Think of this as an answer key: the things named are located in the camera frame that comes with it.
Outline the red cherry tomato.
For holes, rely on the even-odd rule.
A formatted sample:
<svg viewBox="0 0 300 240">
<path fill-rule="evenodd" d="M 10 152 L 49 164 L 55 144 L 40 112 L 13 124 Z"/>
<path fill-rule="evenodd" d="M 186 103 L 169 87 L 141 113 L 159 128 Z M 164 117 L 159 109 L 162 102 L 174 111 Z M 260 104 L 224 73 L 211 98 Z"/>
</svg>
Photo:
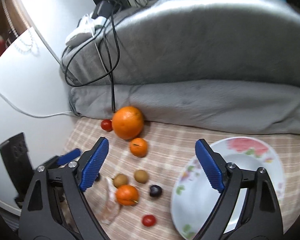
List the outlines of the red cherry tomato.
<svg viewBox="0 0 300 240">
<path fill-rule="evenodd" d="M 151 227 L 156 224 L 156 217 L 154 215 L 145 215 L 142 218 L 142 224 L 145 227 Z"/>
<path fill-rule="evenodd" d="M 111 132 L 113 130 L 112 121 L 109 119 L 102 120 L 101 129 L 107 132 Z"/>
</svg>

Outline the brown longan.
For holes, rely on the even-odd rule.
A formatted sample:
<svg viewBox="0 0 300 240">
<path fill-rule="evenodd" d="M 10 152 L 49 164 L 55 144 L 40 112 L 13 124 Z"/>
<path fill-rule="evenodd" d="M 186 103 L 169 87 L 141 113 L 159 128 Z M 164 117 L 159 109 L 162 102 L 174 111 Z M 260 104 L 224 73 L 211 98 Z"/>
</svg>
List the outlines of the brown longan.
<svg viewBox="0 0 300 240">
<path fill-rule="evenodd" d="M 138 183 L 145 184 L 149 180 L 149 175 L 148 175 L 148 173 L 145 170 L 136 170 L 134 172 L 134 179 Z"/>
<path fill-rule="evenodd" d="M 113 178 L 113 185 L 115 188 L 119 188 L 122 185 L 127 185 L 129 183 L 129 179 L 125 174 L 117 174 Z"/>
</svg>

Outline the large orange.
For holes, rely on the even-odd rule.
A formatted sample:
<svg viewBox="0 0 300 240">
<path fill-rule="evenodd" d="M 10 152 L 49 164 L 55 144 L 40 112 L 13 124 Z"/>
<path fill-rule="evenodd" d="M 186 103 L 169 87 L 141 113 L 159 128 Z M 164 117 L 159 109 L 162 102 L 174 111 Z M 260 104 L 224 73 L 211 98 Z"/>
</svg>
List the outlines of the large orange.
<svg viewBox="0 0 300 240">
<path fill-rule="evenodd" d="M 122 107 L 113 115 L 112 127 L 115 134 L 121 139 L 133 139 L 137 137 L 143 130 L 143 114 L 136 107 Z"/>
</svg>

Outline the small tangerine with stem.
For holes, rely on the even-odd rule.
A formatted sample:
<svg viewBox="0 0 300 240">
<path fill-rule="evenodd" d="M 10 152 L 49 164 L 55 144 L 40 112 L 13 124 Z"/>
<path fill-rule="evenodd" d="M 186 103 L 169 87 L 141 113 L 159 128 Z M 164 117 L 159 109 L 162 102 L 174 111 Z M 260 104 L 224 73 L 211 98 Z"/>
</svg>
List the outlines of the small tangerine with stem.
<svg viewBox="0 0 300 240">
<path fill-rule="evenodd" d="M 135 138 L 130 141 L 129 149 L 132 155 L 143 158 L 147 155 L 148 143 L 145 141 L 145 139 Z"/>
</svg>

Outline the dark purple grape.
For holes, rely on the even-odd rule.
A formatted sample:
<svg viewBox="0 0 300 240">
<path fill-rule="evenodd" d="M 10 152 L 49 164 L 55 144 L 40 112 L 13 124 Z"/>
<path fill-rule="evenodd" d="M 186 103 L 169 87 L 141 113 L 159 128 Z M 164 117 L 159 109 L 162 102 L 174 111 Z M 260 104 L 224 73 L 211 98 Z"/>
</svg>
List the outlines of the dark purple grape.
<svg viewBox="0 0 300 240">
<path fill-rule="evenodd" d="M 151 185 L 149 188 L 149 195 L 153 198 L 158 198 L 162 195 L 163 189 L 158 185 Z"/>
</svg>

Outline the white floral plate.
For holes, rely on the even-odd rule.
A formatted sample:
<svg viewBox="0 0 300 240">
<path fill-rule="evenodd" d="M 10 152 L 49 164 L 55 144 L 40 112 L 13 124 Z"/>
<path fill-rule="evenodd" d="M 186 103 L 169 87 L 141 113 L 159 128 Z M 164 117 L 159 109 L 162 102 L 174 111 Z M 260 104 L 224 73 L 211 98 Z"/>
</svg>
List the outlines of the white floral plate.
<svg viewBox="0 0 300 240">
<path fill-rule="evenodd" d="M 267 143 L 251 137 L 232 137 L 211 144 L 226 162 L 245 170 L 266 168 L 279 202 L 285 191 L 285 175 L 278 153 Z M 209 217 L 220 194 L 213 189 L 198 159 L 193 157 L 173 187 L 170 213 L 173 224 L 184 239 L 194 239 Z"/>
</svg>

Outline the beige plaid cloth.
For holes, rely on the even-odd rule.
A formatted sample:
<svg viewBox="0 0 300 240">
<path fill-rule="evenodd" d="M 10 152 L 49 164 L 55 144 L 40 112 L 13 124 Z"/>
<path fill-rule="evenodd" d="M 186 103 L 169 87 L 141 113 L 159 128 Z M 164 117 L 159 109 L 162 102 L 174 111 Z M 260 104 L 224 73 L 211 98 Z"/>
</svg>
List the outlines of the beige plaid cloth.
<svg viewBox="0 0 300 240">
<path fill-rule="evenodd" d="M 300 135 L 242 135 L 209 131 L 195 127 L 147 122 L 141 138 L 148 143 L 147 155 L 143 158 L 131 154 L 129 142 L 114 132 L 101 129 L 96 119 L 81 118 L 72 131 L 64 152 L 75 148 L 90 150 L 100 137 L 109 141 L 109 153 L 102 165 L 101 180 L 85 191 L 85 198 L 102 228 L 111 239 L 184 239 L 176 230 L 170 213 L 171 194 L 174 184 L 188 162 L 195 157 L 195 143 L 204 139 L 212 143 L 232 137 L 259 139 L 278 153 L 285 175 L 285 191 L 279 202 L 285 239 L 300 239 Z M 149 175 L 147 183 L 134 179 L 136 170 L 145 170 Z M 121 206 L 119 215 L 110 224 L 101 222 L 101 213 L 106 203 L 106 177 L 113 179 L 125 174 L 129 183 L 139 191 L 139 202 L 133 206 Z M 158 198 L 149 195 L 151 185 L 162 187 Z M 156 224 L 145 227 L 142 218 L 154 215 Z"/>
</svg>

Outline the white power strip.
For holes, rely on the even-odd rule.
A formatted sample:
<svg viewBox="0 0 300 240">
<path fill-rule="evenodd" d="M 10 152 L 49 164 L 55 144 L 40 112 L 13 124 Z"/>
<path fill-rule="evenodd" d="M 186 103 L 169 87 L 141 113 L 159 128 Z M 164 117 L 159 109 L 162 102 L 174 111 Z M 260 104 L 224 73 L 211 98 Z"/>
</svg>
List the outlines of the white power strip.
<svg viewBox="0 0 300 240">
<path fill-rule="evenodd" d="M 78 27 L 66 37 L 66 46 L 79 46 L 89 38 L 96 36 L 96 31 L 101 30 L 102 27 L 109 23 L 109 20 L 103 16 L 97 16 L 93 19 L 91 15 L 86 14 L 81 18 Z"/>
</svg>

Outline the grey plush blanket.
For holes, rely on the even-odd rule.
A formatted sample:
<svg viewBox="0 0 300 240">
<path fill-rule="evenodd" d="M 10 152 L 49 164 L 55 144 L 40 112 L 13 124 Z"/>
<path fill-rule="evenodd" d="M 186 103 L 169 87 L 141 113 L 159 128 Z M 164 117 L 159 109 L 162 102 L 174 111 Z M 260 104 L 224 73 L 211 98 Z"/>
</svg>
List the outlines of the grey plush blanket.
<svg viewBox="0 0 300 240">
<path fill-rule="evenodd" d="M 123 10 L 60 68 L 79 116 L 300 134 L 300 10 L 281 0 L 158 0 Z"/>
</svg>

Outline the black power adapter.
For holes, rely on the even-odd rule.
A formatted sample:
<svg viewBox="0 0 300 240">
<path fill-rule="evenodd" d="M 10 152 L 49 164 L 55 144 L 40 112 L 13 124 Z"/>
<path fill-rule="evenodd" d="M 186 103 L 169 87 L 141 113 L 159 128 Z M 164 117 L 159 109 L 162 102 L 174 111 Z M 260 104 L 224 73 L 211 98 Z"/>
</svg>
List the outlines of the black power adapter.
<svg viewBox="0 0 300 240">
<path fill-rule="evenodd" d="M 109 1 L 102 0 L 96 5 L 94 11 L 90 14 L 90 17 L 92 19 L 96 19 L 99 16 L 108 18 L 111 16 L 113 8 L 114 6 Z"/>
</svg>

